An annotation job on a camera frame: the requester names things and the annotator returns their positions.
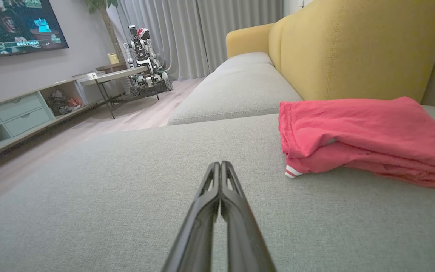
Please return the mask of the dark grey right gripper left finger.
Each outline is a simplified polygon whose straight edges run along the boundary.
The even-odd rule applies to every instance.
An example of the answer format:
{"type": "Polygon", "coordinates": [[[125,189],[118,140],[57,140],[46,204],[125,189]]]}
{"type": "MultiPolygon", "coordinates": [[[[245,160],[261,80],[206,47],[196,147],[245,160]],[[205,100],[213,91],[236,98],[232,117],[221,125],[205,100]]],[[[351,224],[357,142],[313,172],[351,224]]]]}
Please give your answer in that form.
{"type": "Polygon", "coordinates": [[[163,272],[210,272],[213,228],[219,211],[220,163],[207,168],[168,253],[163,272]]]}

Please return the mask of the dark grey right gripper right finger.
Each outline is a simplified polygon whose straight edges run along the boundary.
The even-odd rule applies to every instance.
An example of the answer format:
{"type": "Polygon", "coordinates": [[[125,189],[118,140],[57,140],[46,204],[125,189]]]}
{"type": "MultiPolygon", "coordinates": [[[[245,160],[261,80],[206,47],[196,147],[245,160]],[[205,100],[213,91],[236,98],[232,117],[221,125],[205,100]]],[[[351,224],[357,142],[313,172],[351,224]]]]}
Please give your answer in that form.
{"type": "Polygon", "coordinates": [[[230,272],[275,272],[276,267],[231,162],[220,170],[221,215],[227,223],[230,272]]]}

